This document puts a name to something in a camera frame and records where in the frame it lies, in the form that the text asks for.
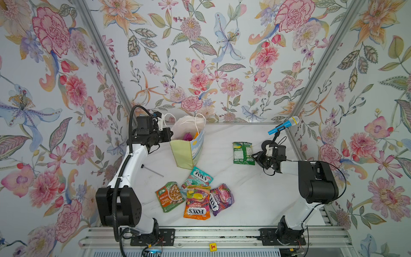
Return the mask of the landscape print paper bag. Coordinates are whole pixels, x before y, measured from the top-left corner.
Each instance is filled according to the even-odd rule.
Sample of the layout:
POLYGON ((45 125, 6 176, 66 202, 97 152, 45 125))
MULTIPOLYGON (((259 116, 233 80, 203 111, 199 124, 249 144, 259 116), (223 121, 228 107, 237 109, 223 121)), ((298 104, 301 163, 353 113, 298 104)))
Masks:
POLYGON ((170 147, 177 167, 192 170, 198 163, 203 148, 206 123, 205 116, 197 114, 184 116, 170 127, 173 132, 170 147), (184 141, 185 133, 190 133, 194 139, 184 141))

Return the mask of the purple grape snack packet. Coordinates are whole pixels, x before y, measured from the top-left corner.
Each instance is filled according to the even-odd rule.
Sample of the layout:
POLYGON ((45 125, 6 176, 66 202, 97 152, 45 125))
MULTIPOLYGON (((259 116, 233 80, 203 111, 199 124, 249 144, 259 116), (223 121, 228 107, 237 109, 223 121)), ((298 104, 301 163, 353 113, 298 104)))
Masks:
POLYGON ((190 133, 185 133, 183 136, 184 141, 192 141, 194 138, 190 133))

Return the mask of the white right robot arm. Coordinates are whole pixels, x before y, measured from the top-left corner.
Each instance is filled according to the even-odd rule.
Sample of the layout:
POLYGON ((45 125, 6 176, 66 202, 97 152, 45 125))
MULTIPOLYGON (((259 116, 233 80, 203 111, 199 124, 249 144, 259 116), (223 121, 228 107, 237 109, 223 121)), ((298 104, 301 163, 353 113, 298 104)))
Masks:
POLYGON ((286 147, 265 141, 262 151, 252 154, 254 161, 264 171, 297 176, 300 198, 281 217, 274 229, 260 229, 263 245, 306 245, 304 232, 307 222, 324 205, 339 198, 332 164, 323 161, 295 161, 286 158, 286 147))

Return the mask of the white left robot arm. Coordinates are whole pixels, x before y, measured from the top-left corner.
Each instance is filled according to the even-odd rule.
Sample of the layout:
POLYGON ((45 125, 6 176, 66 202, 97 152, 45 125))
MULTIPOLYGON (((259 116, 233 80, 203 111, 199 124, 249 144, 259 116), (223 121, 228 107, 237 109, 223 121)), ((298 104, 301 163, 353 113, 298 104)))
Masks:
POLYGON ((131 118, 128 124, 128 142, 125 157, 111 182, 96 192, 98 214, 103 226, 113 229, 114 238, 121 242, 126 234, 144 245, 154 245, 159 240, 158 222, 143 214, 142 205, 132 183, 142 169, 152 147, 169 142, 173 135, 163 125, 160 112, 150 113, 145 107, 135 105, 146 114, 131 118))

